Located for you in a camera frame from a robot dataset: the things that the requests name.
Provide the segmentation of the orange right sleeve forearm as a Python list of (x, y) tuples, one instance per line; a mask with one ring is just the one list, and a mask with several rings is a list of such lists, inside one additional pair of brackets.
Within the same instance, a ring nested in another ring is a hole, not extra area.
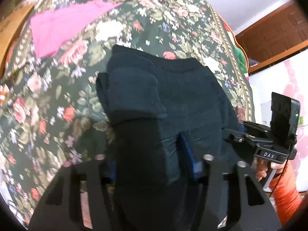
[(296, 177), (290, 162), (284, 170), (284, 164), (271, 163), (272, 169), (277, 169), (275, 177), (271, 180), (269, 188), (272, 190), (276, 204), (277, 214), (282, 226), (291, 219), (302, 201), (296, 189)]

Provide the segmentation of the person right hand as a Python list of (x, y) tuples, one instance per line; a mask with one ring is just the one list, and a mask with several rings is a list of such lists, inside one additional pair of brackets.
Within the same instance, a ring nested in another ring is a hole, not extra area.
[(276, 175), (280, 175), (286, 163), (287, 161), (285, 161), (283, 164), (278, 164), (278, 163), (273, 163), (273, 162), (269, 162), (267, 160), (258, 158), (257, 167), (256, 167), (256, 179), (260, 181), (263, 178), (266, 178), (269, 169), (275, 169)]

